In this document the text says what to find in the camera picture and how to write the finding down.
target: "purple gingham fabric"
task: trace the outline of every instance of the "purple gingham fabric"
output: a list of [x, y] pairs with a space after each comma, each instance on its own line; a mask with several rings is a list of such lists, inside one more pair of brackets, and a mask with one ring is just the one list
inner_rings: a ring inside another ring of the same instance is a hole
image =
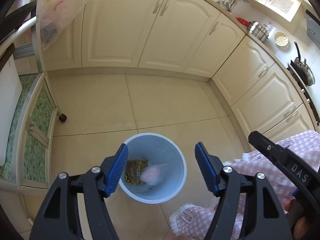
[[[302, 158], [315, 171], [320, 166], [320, 134], [316, 131], [306, 131], [277, 144], [288, 148]], [[291, 193], [296, 189], [295, 185], [274, 166], [259, 151], [244, 153], [242, 159], [234, 162], [225, 162], [224, 166], [233, 167], [238, 173], [254, 176], [257, 172], [263, 172], [272, 185], [276, 195], [283, 205], [287, 200], [293, 199]], [[245, 194], [240, 194], [236, 220], [231, 239], [238, 239], [241, 231], [245, 207]], [[211, 224], [216, 206], [212, 208], [198, 207], [186, 204], [171, 215], [171, 229], [177, 235], [183, 235], [193, 239], [203, 240]]]

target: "plastic bag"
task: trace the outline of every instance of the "plastic bag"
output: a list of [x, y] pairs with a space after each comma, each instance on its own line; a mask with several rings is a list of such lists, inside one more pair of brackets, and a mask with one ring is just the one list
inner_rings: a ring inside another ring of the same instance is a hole
[[42, 49], [46, 50], [81, 12], [88, 0], [40, 0]]

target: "hand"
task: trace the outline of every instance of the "hand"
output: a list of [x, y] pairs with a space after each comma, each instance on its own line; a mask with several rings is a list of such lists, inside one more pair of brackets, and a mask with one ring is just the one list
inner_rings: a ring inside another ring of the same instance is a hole
[[[284, 203], [284, 210], [290, 211], [293, 201], [294, 200], [289, 200], [286, 203]], [[296, 223], [296, 225], [294, 226], [294, 230], [293, 230], [294, 238], [297, 240], [301, 239], [303, 235], [308, 231], [309, 226], [310, 225], [305, 217], [300, 218]]]

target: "cabinet handle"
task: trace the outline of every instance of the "cabinet handle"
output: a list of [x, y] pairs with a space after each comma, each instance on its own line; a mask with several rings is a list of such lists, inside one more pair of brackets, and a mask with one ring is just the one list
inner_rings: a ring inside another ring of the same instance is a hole
[[211, 31], [209, 32], [209, 35], [211, 35], [211, 34], [216, 30], [218, 24], [219, 24], [219, 21], [217, 21], [217, 22], [214, 24], [214, 26], [212, 27]]
[[161, 1], [161, 0], [158, 0], [158, 3], [157, 3], [157, 5], [156, 5], [155, 9], [153, 10], [153, 14], [156, 14], [157, 11], [158, 11], [158, 9], [160, 8], [160, 5], [161, 5], [160, 1]]
[[260, 78], [260, 77], [263, 77], [264, 75], [263, 75], [263, 73], [266, 71], [268, 71], [268, 69], [269, 69], [269, 67], [265, 67], [262, 71], [261, 71], [261, 73], [258, 75], [258, 78]]
[[296, 106], [293, 106], [288, 112], [283, 114], [283, 117], [287, 117], [294, 109], [296, 109]]
[[167, 10], [167, 8], [169, 6], [169, 2], [170, 2], [170, 0], [167, 0], [167, 2], [165, 3], [165, 7], [163, 8], [162, 12], [160, 13], [160, 16], [162, 16], [164, 14], [164, 12]]
[[295, 117], [297, 114], [299, 114], [299, 111], [295, 111], [289, 118], [287, 118], [285, 121], [289, 122], [293, 117]]

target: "trash can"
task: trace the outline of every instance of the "trash can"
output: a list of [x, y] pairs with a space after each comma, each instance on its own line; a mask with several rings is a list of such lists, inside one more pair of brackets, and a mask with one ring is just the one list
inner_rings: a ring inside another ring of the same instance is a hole
[[124, 142], [129, 149], [128, 160], [148, 160], [148, 166], [165, 164], [165, 175], [155, 186], [131, 185], [125, 182], [125, 170], [119, 181], [127, 195], [147, 204], [166, 202], [182, 189], [187, 176], [186, 160], [178, 146], [165, 136], [140, 133]]

